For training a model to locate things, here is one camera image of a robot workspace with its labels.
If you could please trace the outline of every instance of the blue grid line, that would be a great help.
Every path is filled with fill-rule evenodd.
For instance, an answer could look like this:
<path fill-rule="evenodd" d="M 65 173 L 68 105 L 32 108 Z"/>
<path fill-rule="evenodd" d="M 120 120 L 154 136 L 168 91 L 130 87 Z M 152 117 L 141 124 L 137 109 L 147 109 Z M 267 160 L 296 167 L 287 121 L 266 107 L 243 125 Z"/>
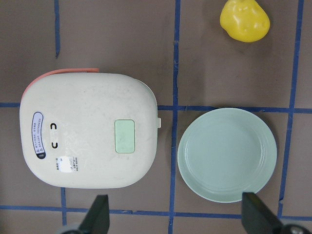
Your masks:
<path fill-rule="evenodd" d="M 0 102 L 0 108 L 18 108 L 20 107 L 19 102 Z M 219 107 L 213 106 L 170 106 L 170 105 L 158 105 L 157 109 L 159 111 L 173 111 L 177 109 L 178 111 L 212 111 L 218 109 Z M 289 113 L 291 112 L 290 108 L 284 107 L 234 107 L 249 112 L 267 112 L 267 113 Z M 312 108 L 294 108 L 293 110 L 296 114 L 312 114 Z"/>
<path fill-rule="evenodd" d="M 284 195 L 285 195 L 288 160 L 289 160 L 291 138 L 292 138 L 293 114 L 294 114 L 294 105 L 295 105 L 295 98 L 296 98 L 300 40 L 301 40 L 301 26 L 302 26 L 302 17 L 303 17 L 303 4 L 304 4 L 304 0 L 298 1 L 296 37 L 295 37 L 293 66 L 292 66 L 292 89 L 291 89 L 291 96 L 290 96 L 290 101 L 289 101 L 290 112 L 288 114 L 285 152 L 284 152 L 284 161 L 283 161 L 282 178 L 281 178 L 279 203 L 278 203 L 278 213 L 277 213 L 278 217 L 281 217 L 282 213 L 283 213 L 283 202 L 282 201 L 283 201 Z"/>
<path fill-rule="evenodd" d="M 197 217 L 197 218 L 232 218 L 241 219 L 240 214 L 206 214 L 206 213 L 187 213 L 187 212 L 176 212 L 176 217 Z"/>
<path fill-rule="evenodd" d="M 54 0 L 55 14 L 55 57 L 58 58 L 60 52 L 60 36 L 59 36 L 59 0 Z"/>
<path fill-rule="evenodd" d="M 179 73 L 180 13 L 181 13 L 181 1 L 175 0 L 174 65 L 173 65 L 173 112 L 172 112 L 172 131 L 171 131 L 172 141 L 171 141 L 171 171 L 170 171 L 170 201 L 169 201 L 168 234 L 173 233 L 174 216 L 175 216 L 176 132 L 177 132 L 177 110 L 178 110 L 177 79 L 178 79 L 178 73 Z"/>
<path fill-rule="evenodd" d="M 66 193 L 65 188 L 60 189 L 60 197 L 61 197 L 61 205 L 62 208 L 66 208 Z M 63 226 L 67 225 L 67 218 L 66 218 L 66 210 L 62 211 L 62 223 Z"/>
<path fill-rule="evenodd" d="M 312 114 L 312 109 L 295 108 L 293 112 L 298 114 Z"/>
<path fill-rule="evenodd" d="M 162 106 L 162 105 L 159 105 L 157 106 L 157 109 L 159 111 L 172 111 L 174 109 L 173 106 Z"/>
<path fill-rule="evenodd" d="M 0 102 L 0 107 L 20 107 L 19 102 Z"/>
<path fill-rule="evenodd" d="M 54 212 L 76 212 L 87 213 L 86 208 L 62 208 L 62 207 L 47 207 L 47 206 L 10 206 L 0 205 L 0 210 L 20 210 L 20 211 L 54 211 Z M 131 210 L 109 210 L 110 214 L 116 215 L 148 215 L 148 216 L 170 216 L 169 212 L 163 211 L 131 211 Z M 241 219 L 240 214 L 208 214 L 208 213 L 188 213 L 175 212 L 175 217 L 198 217 L 198 218 L 228 218 Z M 312 221 L 312 216 L 281 216 L 281 219 L 297 220 L 297 221 Z"/>
<path fill-rule="evenodd" d="M 311 216 L 282 216 L 281 218 L 296 220 L 296 221 L 312 221 Z"/>
<path fill-rule="evenodd" d="M 62 207 L 49 207 L 49 206 L 6 206 L 0 205 L 0 210 L 20 210 L 20 211 L 60 211 Z"/>

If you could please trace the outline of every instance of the plate rim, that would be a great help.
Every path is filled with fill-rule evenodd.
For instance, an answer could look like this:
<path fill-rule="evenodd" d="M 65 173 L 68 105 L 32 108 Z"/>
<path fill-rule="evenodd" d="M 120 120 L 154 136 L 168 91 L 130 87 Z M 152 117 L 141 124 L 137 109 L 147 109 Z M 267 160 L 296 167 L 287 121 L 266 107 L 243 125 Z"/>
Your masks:
<path fill-rule="evenodd" d="M 258 117 L 257 115 L 255 115 L 255 114 L 253 114 L 253 113 L 251 113 L 251 112 L 249 112 L 249 111 L 242 110 L 242 109 L 239 109 L 239 108 L 227 107 L 227 108 L 218 108 L 218 109 L 214 109 L 214 110 L 208 111 L 208 112 L 202 114 L 201 116 L 199 116 L 198 118 L 196 118 L 196 119 L 186 128 L 186 130 L 184 131 L 184 133 L 183 133 L 183 135 L 182 135 L 182 137 L 181 137 L 181 139 L 180 139 L 180 142 L 179 142 L 179 145 L 178 145 L 178 150 L 177 150 L 177 164 L 178 164 L 178 168 L 179 168 L 179 171 L 180 171 L 180 174 L 181 174 L 181 176 L 182 176 L 183 181 L 187 184 L 187 186 L 188 186 L 194 193 L 196 193 L 197 195 L 199 195 L 200 197 L 202 197 L 202 198 L 204 198 L 204 199 L 206 199 L 206 200 L 213 201 L 213 202 L 218 202 L 218 203 L 233 203 L 233 202 L 241 201 L 242 199 L 241 199 L 241 198 L 240 198 L 240 199 L 232 199 L 232 200 L 227 200 L 227 201 L 221 200 L 221 199 L 217 200 L 217 199 L 209 198 L 209 197 L 207 197 L 207 196 L 205 196 L 205 195 L 202 195 L 202 194 L 200 194 L 199 192 L 197 192 L 197 191 L 193 188 L 193 186 L 190 185 L 190 184 L 187 182 L 187 180 L 185 179 L 185 175 L 184 175 L 183 172 L 181 171 L 181 165 L 180 165 L 180 164 L 181 164 L 181 162 L 180 162 L 181 159 L 180 159 L 180 158 L 182 157 L 181 154 L 183 154 L 183 153 L 181 153 L 181 151 L 183 151 L 183 150 L 182 150 L 181 143 L 182 143 L 183 137 L 185 137 L 186 132 L 188 132 L 188 131 L 192 128 L 192 125 L 194 125 L 196 122 L 200 121 L 200 120 L 201 120 L 202 118 L 204 118 L 205 116 L 207 116 L 207 115 L 214 115 L 215 113 L 220 112 L 220 111 L 240 112 L 240 113 L 243 113 L 243 114 L 248 114 L 248 115 L 250 115 L 250 116 L 253 116 L 255 119 L 257 119 L 257 121 L 259 121 L 267 130 L 269 130 L 268 133 L 270 134 L 270 138 L 271 138 L 271 140 L 272 140 L 271 143 L 273 143 L 273 150 L 274 150 L 274 156 L 273 156 L 273 157 L 274 157 L 274 159 L 273 159 L 273 161 L 274 161 L 274 166 L 272 166 L 272 171 L 270 171 L 268 178 L 264 181 L 263 184 L 261 184 L 261 186 L 259 186 L 259 188 L 258 188 L 256 191 L 254 191 L 255 193 L 258 193 L 261 189 L 264 188 L 264 186 L 269 182 L 269 180 L 271 179 L 271 177 L 272 177 L 272 175 L 273 175 L 273 173 L 274 173 L 274 171 L 275 171 L 276 163 L 277 163 L 277 144 L 276 144 L 276 139 L 275 139 L 275 137 L 274 137 L 274 134 L 273 134 L 272 130 L 270 129 L 270 127 L 269 127 L 260 117 Z"/>

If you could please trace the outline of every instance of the yellow plastic fruit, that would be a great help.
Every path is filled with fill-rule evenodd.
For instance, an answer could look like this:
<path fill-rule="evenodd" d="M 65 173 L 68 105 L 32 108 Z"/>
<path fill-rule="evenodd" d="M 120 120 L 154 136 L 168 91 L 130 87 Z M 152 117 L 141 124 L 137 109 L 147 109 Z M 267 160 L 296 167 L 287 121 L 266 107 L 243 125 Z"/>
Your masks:
<path fill-rule="evenodd" d="M 243 42 L 260 40 L 270 28 L 268 15 L 255 0 L 228 0 L 220 24 L 231 38 Z"/>

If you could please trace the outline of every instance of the green button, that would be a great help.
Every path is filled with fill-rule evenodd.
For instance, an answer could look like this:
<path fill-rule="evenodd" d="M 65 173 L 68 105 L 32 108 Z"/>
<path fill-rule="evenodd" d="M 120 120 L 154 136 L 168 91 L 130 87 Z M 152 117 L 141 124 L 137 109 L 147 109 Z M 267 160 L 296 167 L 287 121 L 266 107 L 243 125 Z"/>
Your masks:
<path fill-rule="evenodd" d="M 115 150 L 120 154 L 135 151 L 135 123 L 131 119 L 115 121 Z"/>

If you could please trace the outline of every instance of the light green plate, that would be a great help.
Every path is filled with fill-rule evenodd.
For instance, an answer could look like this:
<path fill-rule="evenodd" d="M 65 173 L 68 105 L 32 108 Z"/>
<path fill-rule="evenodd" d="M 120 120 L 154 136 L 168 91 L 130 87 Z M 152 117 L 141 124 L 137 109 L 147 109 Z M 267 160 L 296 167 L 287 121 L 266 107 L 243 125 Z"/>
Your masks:
<path fill-rule="evenodd" d="M 276 164 L 276 142 L 254 114 L 235 108 L 197 118 L 180 141 L 177 161 L 186 184 L 199 196 L 236 202 L 242 192 L 257 193 Z"/>

